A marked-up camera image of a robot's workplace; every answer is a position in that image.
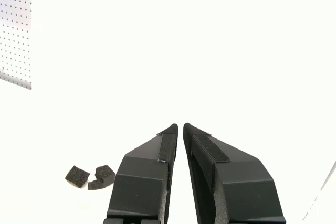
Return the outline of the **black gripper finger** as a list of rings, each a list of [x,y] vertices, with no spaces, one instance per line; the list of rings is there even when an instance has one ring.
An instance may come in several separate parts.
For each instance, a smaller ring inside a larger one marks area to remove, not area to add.
[[[262,162],[185,123],[183,140],[198,223],[286,223]]]
[[[178,125],[125,154],[104,223],[167,223]]]

